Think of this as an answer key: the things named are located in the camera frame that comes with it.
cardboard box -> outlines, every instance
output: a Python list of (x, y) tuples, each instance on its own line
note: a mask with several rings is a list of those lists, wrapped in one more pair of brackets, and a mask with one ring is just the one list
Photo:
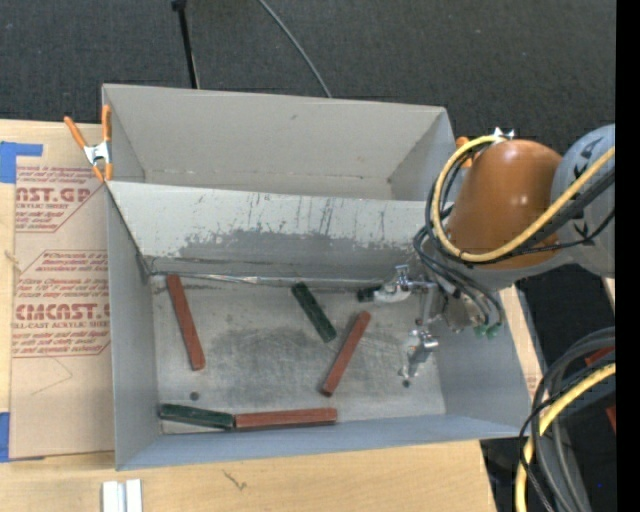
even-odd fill
[(9, 457), (111, 450), (105, 189), (62, 121), (2, 120), (0, 142)]
[[(411, 247), (455, 149), (440, 107), (105, 85), (114, 180), (107, 230), (118, 469), (514, 436), (529, 393), (508, 327), (491, 341), (435, 323), (410, 387), (398, 370), (417, 298), (356, 290), (419, 271)], [(165, 285), (179, 274), (206, 356), (188, 363)], [(323, 341), (290, 292), (336, 327)], [(343, 380), (318, 391), (363, 309)], [(161, 403), (228, 412), (335, 407), (331, 426), (211, 431)]]

metal bracket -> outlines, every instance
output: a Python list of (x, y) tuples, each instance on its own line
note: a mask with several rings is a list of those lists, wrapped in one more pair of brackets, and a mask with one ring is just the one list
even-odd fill
[(102, 512), (142, 512), (142, 481), (102, 484)]

black cable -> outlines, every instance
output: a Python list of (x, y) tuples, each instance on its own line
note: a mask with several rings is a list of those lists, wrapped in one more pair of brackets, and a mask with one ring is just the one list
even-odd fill
[(291, 31), (286, 27), (284, 22), (274, 12), (274, 10), (269, 6), (269, 4), (267, 4), (265, 0), (258, 0), (258, 2), (264, 8), (264, 10), (267, 11), (267, 13), (269, 13), (269, 16), (271, 16), (274, 19), (274, 21), (278, 24), (280, 29), (286, 34), (286, 36), (289, 38), (289, 41), (291, 41), (293, 46), (295, 46), (296, 50), (298, 50), (298, 53), (300, 53), (302, 58), (307, 63), (307, 66), (309, 66), (309, 69), (311, 69), (311, 72), (315, 75), (316, 79), (322, 86), (322, 89), (324, 90), (324, 93), (327, 95), (327, 98), (332, 98), (331, 92), (329, 91), (329, 88), (327, 87), (327, 85), (324, 83), (324, 80), (320, 76), (320, 73), (318, 73), (318, 70), (313, 65), (313, 62), (311, 62), (311, 59), (307, 56), (306, 52), (304, 51), (300, 43), (296, 40), (296, 38), (293, 36)]
[[(444, 207), (444, 204), (446, 204), (446, 197), (449, 194), (449, 191), (451, 189), (453, 178), (459, 172), (460, 166), (462, 165), (462, 163), (465, 162), (470, 157), (472, 157), (475, 153), (484, 150), (487, 146), (491, 144), (493, 143), (488, 142), (487, 144), (483, 144), (478, 147), (471, 148), (469, 151), (462, 153), (456, 159), (456, 161), (452, 164), (455, 167), (452, 166), (449, 172), (449, 175), (452, 177), (450, 178), (449, 176), (447, 176), (447, 179), (449, 180), (449, 182), (446, 186), (446, 189), (444, 190), (444, 194), (440, 198), (440, 205), (439, 205), (440, 209), (442, 209)], [(544, 240), (548, 236), (558, 231), (562, 226), (564, 226), (567, 222), (569, 222), (569, 220), (571, 220), (571, 218), (573, 218), (578, 212), (583, 211), (599, 194), (601, 194), (614, 182), (615, 182), (615, 167), (609, 169), (606, 173), (604, 173), (604, 175), (601, 176), (592, 186), (590, 186), (588, 190), (581, 193), (568, 206), (565, 206), (559, 213), (557, 213), (554, 216), (554, 218), (549, 223), (547, 223), (546, 226), (538, 230), (536, 233), (533, 233), (525, 242), (523, 242), (523, 244), (520, 247), (508, 252), (507, 254), (504, 254), (497, 258), (493, 258), (491, 260), (486, 260), (482, 262), (473, 262), (473, 264), (471, 264), (469, 262), (466, 262), (459, 256), (451, 254), (449, 251), (445, 250), (442, 246), (442, 243), (439, 240), (437, 240), (437, 237), (432, 236), (433, 235), (432, 232), (430, 232), (430, 237), (434, 240), (434, 246), (438, 249), (438, 252), (440, 252), (443, 256), (459, 264), (466, 265), (468, 267), (473, 267), (476, 265), (491, 265), (504, 260), (515, 258), (517, 256), (522, 256), (525, 254), (534, 254), (537, 252), (545, 252), (545, 251), (557, 251), (560, 249), (565, 249), (568, 247), (574, 247), (576, 245), (585, 244), (593, 240), (596, 236), (598, 236), (604, 230), (604, 228), (607, 227), (609, 222), (611, 222), (611, 220), (615, 217), (615, 209), (613, 209), (607, 215), (607, 217), (605, 217), (604, 221), (598, 226), (598, 228), (592, 234), (584, 237), (581, 240), (577, 240), (575, 242), (567, 242), (564, 244), (549, 245), (545, 247), (535, 247), (535, 248), (532, 247), (532, 245), (538, 243), (539, 240), (541, 239)], [(426, 218), (427, 225), (432, 224), (431, 203), (433, 201), (434, 189), (435, 189), (435, 182), (432, 185), (431, 192), (429, 194), (429, 200), (427, 201), (427, 207), (425, 209), (425, 218)]]
[(529, 425), (529, 423), (531, 423), (531, 421), (533, 420), (534, 416), (537, 416), (544, 409), (549, 407), (555, 401), (555, 399), (556, 397), (549, 398), (544, 402), (542, 402), (541, 404), (539, 404), (537, 407), (534, 407), (531, 413), (529, 414), (529, 416), (527, 416), (524, 423), (522, 424), (522, 427), (520, 428), (520, 432), (518, 434), (518, 445), (520, 448), (520, 452), (519, 452), (520, 464), (522, 464), (522, 467), (524, 468), (524, 471), (527, 474), (527, 478), (531, 482), (533, 489), (536, 491), (536, 494), (538, 495), (540, 502), (548, 512), (555, 512), (555, 511), (553, 509), (553, 506), (549, 502), (549, 499), (547, 498), (546, 494), (544, 493), (544, 490), (542, 489), (542, 485), (538, 481), (538, 478), (533, 473), (533, 469), (531, 468), (531, 465), (527, 462), (527, 459), (524, 456), (524, 437), (525, 437), (524, 433), (527, 430), (527, 426)]
[[(583, 337), (572, 347), (570, 347), (567, 352), (565, 352), (558, 360), (554, 362), (554, 364), (543, 376), (540, 384), (538, 385), (538, 388), (536, 389), (532, 408), (535, 410), (542, 403), (542, 397), (544, 396), (545, 391), (547, 391), (547, 388), (549, 388), (549, 392), (552, 394), (552, 396), (558, 395), (558, 392), (556, 390), (561, 385), (562, 389), (567, 388), (567, 385), (561, 384), (561, 382), (567, 368), (571, 364), (575, 363), (581, 358), (584, 358), (584, 356), (589, 353), (612, 346), (612, 340), (613, 343), (615, 343), (615, 328), (607, 328), (601, 329), (599, 331), (596, 331), (595, 333)], [(531, 420), (531, 436), (535, 447), (536, 460), (540, 465), (542, 473), (544, 474), (545, 479), (553, 492), (553, 495), (568, 511), (575, 510), (575, 507), (572, 507), (569, 504), (569, 501), (572, 501), (578, 507), (578, 510), (584, 511), (585, 509), (582, 506), (582, 503), (580, 503), (580, 499), (573, 479), (570, 476), (566, 460), (564, 461), (564, 469), (566, 469), (566, 471), (563, 469), (563, 476), (565, 477), (565, 483), (567, 485), (567, 488), (569, 489), (569, 492), (571, 493), (571, 497), (565, 496), (565, 494), (557, 485), (549, 464), (548, 453), (546, 452), (543, 443), (541, 443), (540, 417), (538, 415), (534, 415)]]
[[(460, 171), (460, 165), (461, 162), (464, 162), (467, 158), (469, 158), (469, 156), (481, 151), (482, 149), (484, 149), (485, 146), (482, 147), (477, 147), (477, 148), (472, 148), (471, 150), (465, 152), (463, 155), (465, 158), (460, 158), (458, 162), (456, 162), (454, 165), (456, 166), (455, 168), (452, 169), (452, 173), (457, 174)], [(447, 191), (450, 190), (451, 188), (451, 184), (453, 183), (453, 180), (449, 181), (447, 184)], [(447, 256), (447, 252), (444, 251), (440, 245), (440, 242), (437, 240), (437, 237), (434, 236), (433, 233), (433, 223), (431, 221), (431, 208), (430, 205), (433, 202), (433, 196), (434, 196), (434, 192), (435, 191), (435, 183), (431, 186), (431, 189), (429, 190), (429, 195), (427, 198), (427, 207), (425, 208), (425, 226), (422, 228), (422, 230), (424, 230), (424, 236), (422, 237), (422, 240), (424, 240), (425, 237), (429, 237), (430, 241), (432, 242), (432, 245), (438, 250), (438, 252), (440, 254), (443, 254), (445, 256)], [(421, 251), (420, 247), (422, 246), (422, 240), (420, 240), (420, 243), (418, 245), (418, 247), (416, 247), (416, 244), (414, 242), (414, 248), (416, 248), (416, 251), (418, 252), (419, 255), (421, 256), (425, 256), (423, 251)], [(453, 281), (461, 284), (462, 283), (462, 291), (464, 293), (467, 294), (467, 296), (469, 296), (478, 307), (480, 307), (481, 310), (484, 310), (484, 308), (482, 308), (477, 299), (475, 298), (474, 294), (471, 294), (468, 292), (467, 288), (473, 288), (475, 289), (477, 292), (479, 292), (483, 297), (485, 297), (486, 300), (488, 300), (489, 302), (491, 302), (491, 304), (493, 305), (493, 307), (496, 309), (500, 320), (498, 321), (499, 324), (502, 324), (503, 320), (504, 320), (504, 308), (502, 307), (502, 304), (500, 304), (500, 302), (498, 302), (498, 300), (491, 294), (491, 292), (487, 289), (485, 289), (482, 285), (480, 285), (478, 282), (476, 282), (475, 280), (473, 280), (472, 278), (465, 276), (464, 274), (462, 274), (461, 272), (452, 269), (450, 267), (446, 267), (444, 264), (438, 262), (437, 260), (431, 258), (431, 262), (438, 264), (440, 266), (442, 266), (446, 273), (449, 276), (453, 276)]]
[(196, 73), (196, 63), (193, 58), (193, 50), (191, 49), (191, 38), (189, 37), (189, 24), (187, 23), (187, 15), (185, 9), (187, 0), (171, 0), (171, 7), (174, 12), (178, 13), (180, 20), (180, 33), (182, 34), (182, 43), (184, 45), (184, 53), (187, 57), (187, 67), (189, 68), (189, 81), (192, 89), (200, 89), (198, 75)]
[(616, 209), (611, 210), (604, 220), (600, 223), (600, 225), (594, 230), (590, 235), (581, 238), (580, 240), (575, 240), (574, 242), (565, 242), (563, 244), (554, 244), (554, 245), (546, 245), (544, 247), (531, 247), (527, 249), (514, 249), (512, 252), (505, 254), (504, 256), (500, 256), (495, 258), (489, 262), (479, 262), (475, 263), (476, 265), (485, 265), (487, 263), (498, 263), (500, 261), (508, 260), (511, 258), (515, 258), (516, 256), (523, 256), (525, 254), (535, 254), (537, 252), (547, 252), (547, 251), (558, 251), (560, 249), (567, 249), (569, 247), (575, 247), (576, 245), (588, 244), (596, 238), (604, 229), (609, 225), (609, 223), (615, 218)]
[[(598, 331), (596, 334), (596, 337), (598, 336), (602, 336), (602, 339), (605, 339), (608, 341), (609, 346), (612, 346), (612, 344), (615, 344), (615, 331)], [(599, 366), (601, 364), (604, 363), (608, 363), (609, 361), (609, 357), (603, 358), (600, 361), (597, 361), (596, 363), (594, 363), (592, 366), (590, 366), (589, 368), (594, 368), (595, 366)], [(550, 391), (554, 392), (555, 390), (559, 389), (562, 387), (562, 382), (563, 382), (563, 376), (564, 376), (564, 371), (560, 372), (557, 377), (551, 382), (551, 386), (550, 386)], [(562, 475), (564, 477), (565, 482), (567, 483), (567, 488), (569, 489), (569, 492), (571, 493), (574, 501), (576, 503), (578, 503), (579, 505), (579, 509), (582, 511), (584, 510), (585, 512), (587, 511), (587, 507), (583, 507), (580, 508), (580, 497), (578, 495), (578, 491), (575, 488), (575, 484), (573, 481), (573, 478), (571, 477), (571, 472), (569, 469), (569, 464), (567, 462), (566, 456), (565, 456), (565, 452), (562, 446), (562, 435), (561, 435), (561, 428), (560, 428), (560, 423), (558, 421), (554, 421), (551, 424), (551, 431), (553, 434), (553, 441), (554, 441), (554, 454), (556, 457), (556, 460), (558, 462), (558, 465), (560, 466), (560, 470), (562, 472)], [(546, 449), (543, 449), (543, 458), (546, 458)]]

wire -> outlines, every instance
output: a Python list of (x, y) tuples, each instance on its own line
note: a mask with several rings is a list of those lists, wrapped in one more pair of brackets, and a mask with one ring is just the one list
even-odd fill
[(178, 13), (178, 19), (180, 21), (180, 33), (182, 34), (182, 44), (184, 46), (184, 53), (187, 57), (187, 67), (189, 69), (189, 82), (192, 89), (200, 89), (200, 80), (198, 79), (198, 73), (196, 71), (196, 63), (193, 57), (193, 50), (191, 49), (191, 39), (189, 37), (189, 25), (187, 23), (187, 15), (185, 13), (186, 0), (172, 0), (171, 6), (173, 10)]
[[(549, 406), (547, 413), (542, 417), (540, 421), (540, 434), (544, 434), (551, 422), (560, 414), (568, 405), (575, 401), (580, 395), (596, 384), (602, 382), (607, 377), (614, 375), (616, 372), (616, 363), (611, 363), (604, 368), (596, 370), (587, 378), (576, 384), (558, 400)], [(524, 447), (524, 457), (527, 462), (531, 461), (533, 457), (533, 441), (531, 438), (527, 441)], [(525, 499), (527, 474), (524, 471), (522, 463), (518, 466), (515, 482), (515, 499), (516, 510), (518, 512), (526, 512), (527, 505)]]
[(307, 56), (306, 52), (304, 51), (304, 49), (302, 48), (300, 43), (296, 40), (296, 38), (293, 36), (293, 34), (289, 31), (289, 29), (286, 27), (284, 22), (273, 11), (273, 9), (271, 7), (269, 7), (269, 4), (267, 4), (267, 2), (265, 0), (258, 0), (258, 2), (264, 8), (264, 10), (269, 13), (269, 16), (271, 16), (274, 19), (274, 21), (278, 24), (278, 26), (286, 34), (286, 36), (289, 38), (289, 40), (291, 41), (293, 46), (295, 46), (296, 50), (298, 50), (300, 55), (302, 55), (302, 58), (305, 60), (305, 62), (309, 66), (309, 69), (311, 69), (311, 72), (315, 75), (316, 79), (318, 80), (318, 82), (322, 86), (322, 89), (324, 90), (324, 93), (327, 95), (327, 98), (332, 98), (333, 96), (331, 95), (331, 92), (329, 91), (329, 88), (327, 87), (327, 85), (324, 83), (324, 80), (320, 76), (320, 73), (318, 73), (318, 70), (313, 65), (313, 62), (311, 62), (311, 59)]
[[(569, 474), (568, 466), (566, 464), (566, 460), (564, 460), (564, 453), (562, 452), (561, 447), (561, 451), (557, 455), (559, 458), (559, 464), (561, 466), (561, 469), (563, 470), (565, 483), (567, 484), (567, 488), (571, 493), (570, 498), (565, 496), (564, 493), (561, 492), (558, 488), (555, 478), (550, 471), (548, 460), (545, 455), (545, 450), (542, 449), (544, 445), (540, 442), (540, 440), (546, 432), (547, 428), (550, 425), (554, 425), (555, 418), (564, 408), (566, 408), (567, 405), (575, 401), (575, 399), (584, 391), (586, 391), (586, 389), (589, 389), (593, 385), (604, 380), (607, 376), (611, 375), (611, 373), (609, 373), (599, 380), (594, 377), (600, 375), (605, 368), (611, 368), (612, 364), (607, 364), (606, 366), (600, 367), (595, 371), (594, 366), (591, 366), (586, 370), (582, 370), (577, 375), (574, 375), (570, 379), (570, 382), (568, 384), (565, 384), (563, 383), (563, 376), (567, 368), (574, 362), (581, 359), (583, 360), (586, 354), (592, 353), (604, 347), (611, 346), (615, 347), (615, 327), (601, 329), (599, 331), (591, 333), (588, 336), (583, 337), (551, 366), (549, 371), (544, 375), (543, 379), (538, 385), (533, 399), (532, 413), (529, 415), (527, 421), (520, 431), (520, 439), (522, 440), (527, 424), (529, 422), (532, 423), (532, 435), (529, 438), (527, 445), (521, 452), (521, 463), (518, 467), (516, 476), (516, 507), (519, 512), (526, 510), (524, 496), (527, 476), (530, 478), (533, 487), (540, 494), (543, 503), (544, 501), (546, 501), (546, 497), (542, 494), (540, 486), (529, 468), (529, 461), (533, 456), (534, 447), (537, 447), (537, 460), (540, 463), (543, 475), (545, 476), (546, 482), (549, 484), (554, 497), (558, 499), (562, 506), (569, 511), (575, 510), (575, 508), (570, 505), (569, 501), (575, 503), (579, 510), (585, 510), (578, 498), (578, 493)], [(606, 363), (609, 363), (609, 361), (603, 359), (602, 361), (596, 362), (595, 364), (601, 365)], [(613, 371), (615, 372), (615, 362), (613, 363)], [(593, 382), (593, 384), (584, 387), (585, 383), (591, 382)], [(551, 397), (543, 402), (542, 398), (547, 388), (550, 388)], [(541, 419), (539, 417), (539, 414), (546, 407), (549, 407), (549, 412), (545, 414)]]
[(442, 172), (438, 176), (438, 179), (434, 185), (434, 195), (431, 204), (431, 218), (433, 220), (433, 229), (438, 242), (452, 255), (465, 262), (488, 262), (490, 260), (499, 258), (518, 248), (524, 244), (529, 238), (534, 236), (536, 232), (540, 231), (544, 225), (550, 221), (550, 219), (570, 200), (572, 199), (582, 188), (582, 186), (592, 178), (608, 161), (615, 155), (615, 146), (609, 148), (603, 155), (601, 155), (590, 167), (587, 169), (577, 180), (575, 180), (571, 186), (569, 186), (561, 195), (556, 199), (553, 204), (547, 208), (547, 210), (536, 219), (529, 227), (527, 227), (520, 235), (516, 236), (510, 242), (482, 254), (469, 254), (465, 253), (462, 249), (453, 245), (447, 235), (444, 232), (442, 226), (442, 220), (440, 217), (440, 197), (442, 194), (442, 187), (447, 178), (447, 175), (451, 172), (453, 165), (464, 156), (469, 150), (478, 145), (486, 145), (487, 143), (498, 142), (503, 138), (498, 136), (484, 136), (478, 137), (468, 143), (464, 144), (449, 158)]

red clay stick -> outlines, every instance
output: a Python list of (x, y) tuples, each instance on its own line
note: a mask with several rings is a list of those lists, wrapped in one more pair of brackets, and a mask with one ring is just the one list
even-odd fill
[(332, 407), (293, 409), (236, 414), (235, 419), (238, 430), (329, 425), (337, 421), (338, 411)]
[(193, 317), (191, 316), (191, 310), (189, 309), (180, 277), (173, 274), (168, 275), (167, 288), (169, 289), (169, 295), (171, 295), (171, 300), (173, 301), (173, 308), (176, 312), (178, 323), (180, 324), (180, 330), (182, 331), (182, 338), (187, 348), (191, 368), (193, 370), (202, 370), (205, 366), (204, 352), (202, 351), (196, 326), (193, 323)]
[(363, 311), (356, 317), (353, 327), (351, 327), (351, 331), (349, 332), (349, 336), (347, 336), (347, 339), (340, 348), (338, 356), (336, 357), (324, 384), (322, 384), (321, 391), (324, 395), (331, 396), (338, 387), (340, 379), (342, 379), (342, 375), (351, 360), (351, 356), (355, 352), (356, 346), (369, 324), (369, 320), (371, 320), (371, 314), (367, 311)]

